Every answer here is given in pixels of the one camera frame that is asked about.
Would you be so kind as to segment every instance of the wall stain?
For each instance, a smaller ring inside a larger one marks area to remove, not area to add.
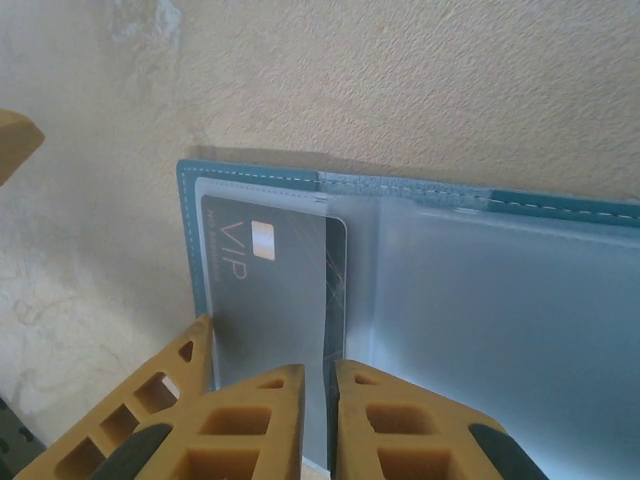
[[[182,11],[171,0],[110,0],[109,33],[115,42],[141,36],[180,47]]]

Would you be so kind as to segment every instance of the white stitching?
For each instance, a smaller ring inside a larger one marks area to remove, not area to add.
[[[270,180],[285,180],[285,181],[291,181],[291,182],[318,183],[318,184],[325,184],[325,185],[345,185],[345,186],[352,186],[352,187],[372,187],[372,188],[387,189],[387,190],[401,190],[401,191],[406,191],[410,193],[433,193],[436,195],[449,195],[449,196],[455,196],[455,197],[472,198],[475,200],[489,201],[492,203],[500,203],[502,205],[511,205],[516,207],[555,210],[558,212],[574,213],[574,214],[582,214],[582,215],[599,215],[602,217],[615,217],[615,218],[622,218],[625,220],[640,220],[640,216],[634,217],[631,215],[622,215],[618,213],[609,213],[609,212],[594,212],[590,210],[571,210],[569,208],[558,208],[558,207],[552,207],[551,205],[538,205],[535,203],[505,202],[504,200],[497,200],[495,198],[486,198],[481,195],[469,195],[466,193],[448,192],[445,190],[434,190],[434,189],[428,189],[428,188],[411,188],[411,187],[397,186],[397,185],[377,185],[373,183],[346,182],[346,181],[338,181],[338,180],[311,180],[309,178],[284,177],[279,175],[260,175],[257,173],[213,170],[209,168],[197,168],[197,167],[187,167],[183,169],[182,171],[183,182],[184,182],[184,172],[187,170],[198,171],[198,172],[209,172],[209,173],[223,173],[223,174],[238,175],[243,177],[264,178],[264,179],[270,179]]]
[[[189,242],[189,255],[191,257],[191,265],[192,268],[193,266],[196,265],[196,252],[195,252],[195,247],[194,247],[194,242],[193,242],[193,233],[192,233],[192,229],[191,229],[191,218],[189,216],[189,208],[186,206],[187,203],[187,182],[186,182],[186,171],[196,171],[196,172],[208,172],[208,173],[222,173],[222,174],[229,174],[229,175],[238,175],[238,176],[243,176],[243,177],[252,177],[252,178],[263,178],[263,179],[269,179],[269,180],[285,180],[285,181],[292,181],[292,182],[306,182],[306,183],[318,183],[318,184],[329,184],[329,185],[347,185],[347,186],[352,186],[352,187],[372,187],[372,188],[378,188],[378,189],[388,189],[388,190],[401,190],[401,191],[406,191],[406,192],[410,192],[410,193],[433,193],[436,195],[449,195],[449,196],[455,196],[455,197],[462,197],[462,198],[472,198],[475,200],[482,200],[482,201],[488,201],[488,202],[492,202],[492,203],[500,203],[503,205],[513,205],[513,206],[518,206],[518,207],[526,207],[526,208],[540,208],[543,210],[556,210],[556,211],[560,211],[560,212],[566,212],[566,213],[577,213],[577,214],[587,214],[587,215],[600,215],[603,217],[616,217],[616,218],[623,218],[623,219],[627,219],[627,220],[640,220],[640,217],[633,217],[631,215],[622,215],[622,214],[617,214],[617,213],[608,213],[608,212],[592,212],[589,210],[570,210],[568,208],[557,208],[557,207],[552,207],[550,205],[537,205],[534,203],[518,203],[518,202],[505,202],[504,200],[497,200],[495,198],[486,198],[486,197],[482,197],[480,195],[469,195],[467,193],[460,193],[460,192],[447,192],[444,190],[433,190],[433,189],[421,189],[421,188],[410,188],[410,187],[399,187],[397,185],[377,185],[377,184],[371,184],[371,183],[357,183],[357,182],[341,182],[341,181],[337,181],[337,180],[311,180],[309,178],[296,178],[296,177],[283,177],[283,176],[279,176],[279,175],[260,175],[257,173],[244,173],[244,172],[234,172],[234,171],[225,171],[225,170],[215,170],[215,169],[210,169],[210,168],[197,168],[197,167],[186,167],[184,168],[180,174],[182,176],[182,193],[183,193],[183,199],[184,199],[184,203],[185,203],[185,218],[187,219],[187,232],[188,232],[188,242]],[[251,187],[243,187],[243,188],[250,188],[252,190],[257,190],[256,188],[251,188]],[[290,193],[288,195],[291,196],[297,196],[293,193]],[[195,291],[196,291],[196,295],[197,295],[197,301],[200,300],[200,286],[198,284],[198,275],[194,275],[195,277],[195,282],[196,284],[194,285],[195,287]]]
[[[182,174],[182,196],[184,198],[185,208],[184,214],[187,219],[187,232],[188,232],[188,241],[189,241],[189,256],[191,257],[191,270],[193,271],[194,266],[196,265],[196,252],[195,247],[193,245],[193,233],[191,229],[191,219],[189,218],[189,207],[187,206],[187,180],[184,171]],[[200,299],[200,286],[198,285],[198,275],[192,275],[192,278],[195,278],[195,292],[197,296],[197,300]]]

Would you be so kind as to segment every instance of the textured wall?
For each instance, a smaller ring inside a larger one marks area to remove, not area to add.
[[[0,106],[47,135],[0,190],[0,391],[54,439],[189,322],[188,152],[638,198],[639,11],[0,0]]]

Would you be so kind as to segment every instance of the gray card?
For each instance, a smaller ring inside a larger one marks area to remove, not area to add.
[[[216,383],[304,364],[305,432],[313,433],[304,455],[326,467],[323,359],[343,356],[346,228],[335,218],[210,195],[201,206]]]

